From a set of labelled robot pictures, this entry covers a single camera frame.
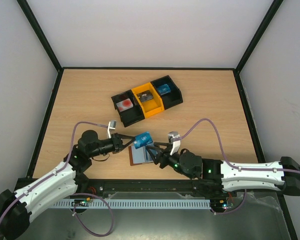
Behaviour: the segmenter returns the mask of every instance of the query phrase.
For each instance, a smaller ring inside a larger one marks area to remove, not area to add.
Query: blue object
[[[168,84],[163,84],[163,85],[161,85],[161,86],[158,86],[156,89],[158,90],[158,92],[159,92],[161,95],[171,93],[171,89],[170,89],[170,87],[168,86]]]
[[[133,145],[135,147],[135,149],[144,147],[148,144],[153,143],[154,141],[152,140],[152,137],[150,135],[150,133],[148,131],[141,133],[137,136],[135,136],[135,140],[133,142]]]

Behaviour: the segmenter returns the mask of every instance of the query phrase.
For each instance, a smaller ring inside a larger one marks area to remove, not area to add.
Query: wooden table
[[[111,96],[165,75],[170,75],[180,88],[183,103],[124,128]],[[230,161],[258,162],[230,70],[65,69],[33,177],[42,177],[62,161],[69,151],[73,127],[79,121],[107,125],[117,120],[116,131],[120,134],[135,136],[149,131],[154,141],[167,142],[169,132],[183,135],[201,118],[216,124]],[[100,139],[107,137],[105,128],[82,124],[77,128],[75,143],[88,129],[96,130]],[[181,148],[203,158],[223,159],[208,122],[200,123],[183,139]],[[128,149],[111,154],[105,162],[93,161],[85,174],[90,179],[187,179],[170,167],[160,169],[152,163],[130,166]]]

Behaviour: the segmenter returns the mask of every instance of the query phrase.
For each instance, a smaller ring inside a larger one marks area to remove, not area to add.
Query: white wall
[[[62,66],[235,68],[272,0],[28,0]]]
[[[300,164],[300,0],[284,1],[241,78],[268,161]],[[300,197],[286,197],[300,239]]]
[[[0,193],[24,177],[57,72],[16,0],[0,0]]]

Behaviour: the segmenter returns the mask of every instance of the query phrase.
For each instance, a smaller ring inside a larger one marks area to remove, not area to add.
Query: white cable tray
[[[210,200],[205,199],[108,199],[106,202],[112,209],[210,209]],[[51,209],[69,209],[75,205],[74,199],[63,199],[56,202]],[[84,203],[77,209],[107,209],[100,200]]]

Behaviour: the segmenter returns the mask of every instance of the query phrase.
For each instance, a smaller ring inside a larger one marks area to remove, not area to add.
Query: cable
[[[231,199],[232,203],[234,204],[234,203],[235,203],[235,201],[234,201],[234,199],[233,199],[233,197],[232,197],[231,193],[230,193],[230,192],[228,192],[228,194],[229,194],[229,198],[228,198],[228,199]]]
[[[94,195],[97,193],[97,190],[93,186],[88,187],[87,190],[90,190]]]
[[[71,152],[72,152],[72,148],[73,148],[73,145],[74,145],[74,139],[75,139],[75,133],[76,133],[76,129],[77,129],[77,126],[80,125],[80,124],[90,124],[90,125],[94,125],[94,126],[98,126],[98,127],[102,127],[102,128],[108,128],[107,125],[103,125],[103,124],[98,124],[98,123],[93,123],[93,122],[89,122],[89,121],[79,121],[77,122],[74,127],[73,127],[73,131],[72,131],[72,136],[71,136],[71,142],[70,142],[70,150],[69,150],[69,154],[68,154],[68,157],[65,161],[65,164],[62,168],[60,168],[59,170],[56,171],[56,173],[59,173],[61,172],[62,170],[64,170],[68,163],[69,163],[69,160],[70,160],[70,157],[71,157]],[[33,185],[32,187],[30,187],[27,192],[30,193],[33,189],[35,189],[37,186],[39,186],[40,184],[42,184],[43,182],[45,182],[46,180],[48,180],[49,178],[51,178],[52,176],[54,176],[53,173],[51,173],[50,175],[46,176],[45,178],[41,179],[40,181],[38,181],[35,185]],[[1,217],[0,217],[0,224],[2,223],[4,217],[7,215],[7,213],[9,212],[9,210],[20,200],[22,199],[24,196],[26,196],[24,193],[22,193],[19,197],[17,197],[5,210],[4,212],[2,213]]]
[[[72,194],[72,196],[90,196],[90,197],[93,197],[93,198],[96,198],[96,199],[99,199],[101,200],[106,206],[107,208],[109,209],[109,212],[111,214],[111,226],[110,226],[110,229],[107,233],[105,234],[98,234],[98,233],[95,233],[91,230],[89,230],[85,225],[84,223],[81,221],[81,219],[78,217],[78,214],[76,213],[76,207],[78,206],[78,203],[76,205],[74,205],[74,208],[73,208],[73,216],[79,221],[80,225],[84,228],[84,230],[86,230],[89,234],[95,236],[95,237],[106,237],[108,235],[111,234],[111,231],[114,227],[114,224],[115,224],[115,217],[114,217],[114,213],[111,209],[111,207],[109,206],[109,204],[102,198],[102,197],[99,197],[97,195],[94,195],[94,194],[90,194],[90,193],[75,193],[75,194]]]
[[[110,154],[107,153],[106,155],[108,155],[105,159],[94,159],[93,157],[91,158],[93,161],[96,161],[96,162],[105,162],[108,160],[108,158],[110,158]]]
[[[244,171],[264,171],[264,172],[272,172],[272,171],[273,171],[272,169],[268,169],[268,168],[248,168],[248,167],[240,167],[240,166],[232,165],[232,164],[229,162],[229,160],[228,160],[228,158],[227,158],[227,156],[226,156],[226,154],[225,154],[225,151],[224,151],[224,148],[223,148],[223,146],[222,146],[222,142],[221,142],[221,138],[220,138],[220,134],[219,134],[219,132],[218,132],[218,129],[217,129],[216,125],[215,125],[209,118],[202,118],[202,119],[200,119],[199,121],[197,121],[197,122],[189,129],[189,131],[186,132],[185,135],[183,135],[183,136],[181,136],[181,137],[178,137],[178,138],[172,138],[171,140],[172,140],[173,142],[175,142],[175,141],[180,141],[180,140],[184,139],[186,136],[188,136],[188,135],[192,132],[193,129],[195,129],[196,126],[198,126],[199,123],[201,123],[201,122],[203,122],[203,121],[208,121],[208,122],[212,125],[212,127],[213,127],[213,129],[214,129],[214,131],[215,131],[216,137],[218,138],[220,150],[221,150],[222,156],[223,156],[223,158],[224,158],[224,161],[225,161],[230,167],[232,167],[233,169],[237,169],[237,170],[241,169],[241,170],[244,170]],[[299,171],[299,170],[293,170],[293,169],[284,169],[284,168],[280,168],[280,169],[277,169],[277,171],[300,174],[300,171]]]
[[[245,203],[246,199],[247,199],[247,189],[244,190],[244,194],[243,194],[243,199],[242,202],[240,203],[239,206],[237,206],[235,209],[231,210],[231,211],[227,211],[227,212],[215,212],[212,208],[211,208],[211,212],[213,212],[214,215],[225,215],[225,214],[232,214],[236,211],[238,211]]]

